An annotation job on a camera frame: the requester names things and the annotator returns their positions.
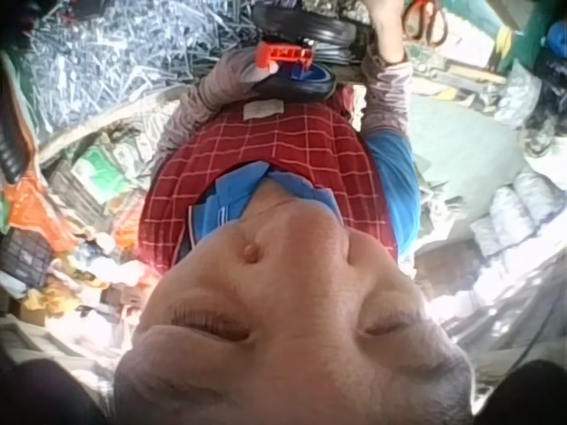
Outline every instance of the neck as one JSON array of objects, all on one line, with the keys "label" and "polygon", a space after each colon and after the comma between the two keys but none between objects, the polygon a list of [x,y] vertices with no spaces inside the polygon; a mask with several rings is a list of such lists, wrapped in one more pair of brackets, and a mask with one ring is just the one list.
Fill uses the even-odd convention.
[{"label": "neck", "polygon": [[295,197],[282,186],[270,179],[264,179],[252,195],[241,220],[250,220],[269,212],[275,207],[295,199]]}]

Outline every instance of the closed eye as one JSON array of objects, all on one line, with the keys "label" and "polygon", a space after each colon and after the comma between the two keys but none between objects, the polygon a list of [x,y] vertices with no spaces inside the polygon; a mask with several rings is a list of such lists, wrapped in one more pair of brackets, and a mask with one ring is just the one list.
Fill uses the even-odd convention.
[{"label": "closed eye", "polygon": [[231,343],[243,342],[250,336],[250,329],[229,316],[216,312],[200,312],[180,308],[174,311],[171,324],[197,330]]},{"label": "closed eye", "polygon": [[375,324],[365,329],[370,336],[384,336],[394,332],[400,332],[423,320],[419,311],[408,313],[392,313],[380,318]]}]

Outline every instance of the plastic bag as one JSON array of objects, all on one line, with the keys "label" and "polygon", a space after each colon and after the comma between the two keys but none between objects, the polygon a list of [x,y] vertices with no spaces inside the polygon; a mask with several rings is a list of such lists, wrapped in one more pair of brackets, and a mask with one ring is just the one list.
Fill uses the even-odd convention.
[{"label": "plastic bag", "polygon": [[45,187],[31,169],[17,185],[4,188],[5,198],[11,204],[8,224],[39,233],[55,252],[73,251],[79,244],[73,229],[44,194]]},{"label": "plastic bag", "polygon": [[496,190],[490,215],[498,240],[504,248],[522,242],[536,228],[520,197],[509,186]]},{"label": "plastic bag", "polygon": [[129,182],[104,152],[110,143],[102,134],[75,162],[72,172],[99,204],[104,204],[128,189]]},{"label": "plastic bag", "polygon": [[28,310],[46,310],[50,316],[72,312],[81,305],[79,298],[65,285],[52,283],[42,292],[30,290],[24,301]]},{"label": "plastic bag", "polygon": [[535,151],[526,131],[520,134],[520,144],[527,163],[536,172],[547,176],[561,190],[567,190],[567,136],[552,136],[541,151]]},{"label": "plastic bag", "polygon": [[121,211],[114,221],[113,237],[123,251],[137,247],[138,223],[144,209],[144,193],[136,191],[124,200]]},{"label": "plastic bag", "polygon": [[514,190],[536,224],[540,224],[557,210],[557,202],[551,188],[534,172],[520,173],[514,180]]},{"label": "plastic bag", "polygon": [[494,119],[512,128],[522,127],[535,110],[540,92],[541,80],[515,60]]},{"label": "plastic bag", "polygon": [[481,217],[470,225],[472,233],[475,235],[478,247],[485,258],[492,257],[502,250],[502,245],[496,235],[493,220],[490,215]]},{"label": "plastic bag", "polygon": [[8,225],[8,217],[10,216],[10,204],[6,201],[3,193],[0,193],[0,233],[6,235],[10,226]]}]

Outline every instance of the red plaid shirt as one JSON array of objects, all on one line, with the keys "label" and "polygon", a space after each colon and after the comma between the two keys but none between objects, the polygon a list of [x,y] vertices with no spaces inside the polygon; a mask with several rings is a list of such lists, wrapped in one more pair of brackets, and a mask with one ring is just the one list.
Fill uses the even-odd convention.
[{"label": "red plaid shirt", "polygon": [[223,174],[254,161],[331,189],[345,224],[374,236],[397,256],[382,183],[361,137],[345,118],[344,99],[287,104],[283,113],[243,120],[234,104],[205,124],[162,167],[140,219],[139,250],[165,273],[187,231],[187,210]]}]

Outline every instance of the fingers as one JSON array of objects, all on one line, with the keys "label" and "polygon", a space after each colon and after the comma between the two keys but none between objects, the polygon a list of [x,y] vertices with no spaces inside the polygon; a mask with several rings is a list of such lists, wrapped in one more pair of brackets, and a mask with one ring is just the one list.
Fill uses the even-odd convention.
[{"label": "fingers", "polygon": [[240,81],[245,83],[260,82],[277,73],[278,69],[278,64],[273,61],[270,61],[269,66],[266,68],[258,68],[255,63],[251,63],[242,73]]}]

